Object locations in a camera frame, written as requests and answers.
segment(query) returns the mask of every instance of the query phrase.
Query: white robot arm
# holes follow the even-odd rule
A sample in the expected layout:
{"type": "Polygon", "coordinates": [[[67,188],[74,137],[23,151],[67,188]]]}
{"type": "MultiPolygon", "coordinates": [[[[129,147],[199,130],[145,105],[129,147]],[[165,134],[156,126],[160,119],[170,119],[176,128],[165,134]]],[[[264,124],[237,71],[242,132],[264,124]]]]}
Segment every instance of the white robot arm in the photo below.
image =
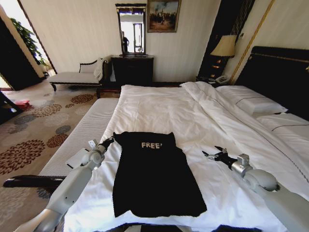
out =
{"type": "Polygon", "coordinates": [[[79,164],[63,180],[52,194],[46,208],[35,218],[20,225],[15,232],[50,232],[60,222],[62,216],[77,201],[88,181],[92,171],[98,168],[104,160],[107,147],[113,142],[113,138],[97,144],[95,140],[89,141],[92,151],[81,149],[79,164]]]}
{"type": "Polygon", "coordinates": [[[227,150],[217,147],[221,152],[205,156],[225,163],[240,175],[248,186],[263,198],[267,207],[290,232],[309,231],[309,202],[302,196],[290,192],[276,178],[261,169],[253,169],[249,156],[241,154],[237,159],[228,156],[227,150]]]}

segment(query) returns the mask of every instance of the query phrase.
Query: picture frame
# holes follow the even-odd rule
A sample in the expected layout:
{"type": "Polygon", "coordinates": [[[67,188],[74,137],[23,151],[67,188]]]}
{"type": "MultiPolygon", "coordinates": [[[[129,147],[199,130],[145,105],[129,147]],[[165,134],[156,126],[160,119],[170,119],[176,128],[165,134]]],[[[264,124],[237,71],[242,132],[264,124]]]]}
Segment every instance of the picture frame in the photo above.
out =
{"type": "Polygon", "coordinates": [[[148,0],[147,32],[177,32],[181,0],[148,0]]]}

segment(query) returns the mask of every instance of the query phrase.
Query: mirror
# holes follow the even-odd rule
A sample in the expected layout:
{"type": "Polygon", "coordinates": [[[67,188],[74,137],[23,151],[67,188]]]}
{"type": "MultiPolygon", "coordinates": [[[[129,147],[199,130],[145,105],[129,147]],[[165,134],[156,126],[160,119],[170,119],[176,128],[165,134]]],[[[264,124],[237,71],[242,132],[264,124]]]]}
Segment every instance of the mirror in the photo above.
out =
{"type": "Polygon", "coordinates": [[[146,4],[116,4],[122,54],[145,54],[146,4]]]}

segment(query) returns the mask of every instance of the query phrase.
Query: patterned carpet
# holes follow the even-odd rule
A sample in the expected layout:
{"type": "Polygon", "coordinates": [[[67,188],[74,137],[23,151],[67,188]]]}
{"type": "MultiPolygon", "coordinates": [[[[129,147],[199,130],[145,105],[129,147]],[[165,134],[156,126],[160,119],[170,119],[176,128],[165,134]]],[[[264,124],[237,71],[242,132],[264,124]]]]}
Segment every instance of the patterned carpet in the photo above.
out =
{"type": "MultiPolygon", "coordinates": [[[[47,80],[3,93],[12,101],[30,100],[32,106],[0,125],[1,186],[12,176],[39,174],[97,99],[95,87],[57,86],[54,92],[47,80]]],[[[101,97],[118,98],[119,94],[101,97]]],[[[14,231],[39,214],[48,198],[43,189],[0,187],[0,231],[14,231]]]]}

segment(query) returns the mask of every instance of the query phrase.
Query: green leaves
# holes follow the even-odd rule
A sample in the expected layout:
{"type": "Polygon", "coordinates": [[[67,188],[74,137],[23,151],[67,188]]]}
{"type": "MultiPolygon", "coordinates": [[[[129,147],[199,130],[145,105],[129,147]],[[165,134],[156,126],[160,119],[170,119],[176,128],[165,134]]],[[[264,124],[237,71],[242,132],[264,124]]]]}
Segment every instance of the green leaves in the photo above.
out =
{"type": "Polygon", "coordinates": [[[38,51],[38,47],[35,45],[36,41],[31,38],[31,35],[34,33],[27,28],[23,27],[19,21],[14,18],[11,18],[13,25],[15,26],[16,30],[20,34],[21,38],[23,39],[24,43],[26,44],[27,48],[29,49],[30,53],[32,54],[33,58],[37,62],[37,64],[43,64],[47,66],[42,58],[42,54],[38,51]]]}

